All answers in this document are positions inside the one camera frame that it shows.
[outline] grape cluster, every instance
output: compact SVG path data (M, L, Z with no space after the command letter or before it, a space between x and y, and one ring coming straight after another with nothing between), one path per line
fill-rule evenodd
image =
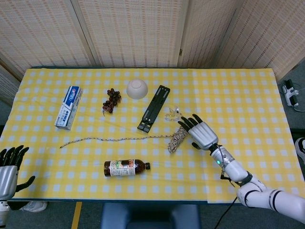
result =
M121 96L119 91L115 91L113 88L107 90L107 94L109 95L109 100L103 103L103 113L108 111L110 114L113 113L113 107L117 106L121 101Z

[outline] yellow tape line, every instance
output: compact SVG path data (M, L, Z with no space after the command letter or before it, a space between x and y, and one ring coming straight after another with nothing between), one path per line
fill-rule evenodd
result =
M77 227L78 227L78 222L80 220L80 215L81 215L81 204L82 204L82 202L76 202L71 229L77 229Z

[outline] robotic hand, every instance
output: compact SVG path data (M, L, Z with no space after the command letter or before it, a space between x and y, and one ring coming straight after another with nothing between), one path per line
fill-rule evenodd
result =
M6 225L7 215L10 207L7 200L10 200L16 192L27 188L33 183L35 176L21 185L17 185L18 171L22 163L24 154L29 150L23 146L6 149L0 152L0 228Z
M260 180L246 171L221 145L214 131L196 114L193 118L178 123L192 136L192 145L197 149L209 150L210 156L222 168L221 179L233 181L240 188L238 200L247 207L268 208L305 224L305 199L277 189L267 188Z

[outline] white bowl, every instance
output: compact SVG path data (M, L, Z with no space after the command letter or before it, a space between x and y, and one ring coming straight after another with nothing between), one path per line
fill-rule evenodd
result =
M134 79L129 81L126 92L132 99L142 99L147 95L148 88L143 80Z

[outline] bottle label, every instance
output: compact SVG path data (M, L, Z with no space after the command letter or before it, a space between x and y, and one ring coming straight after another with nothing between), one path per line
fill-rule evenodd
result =
M135 175L134 160L111 161L110 176Z

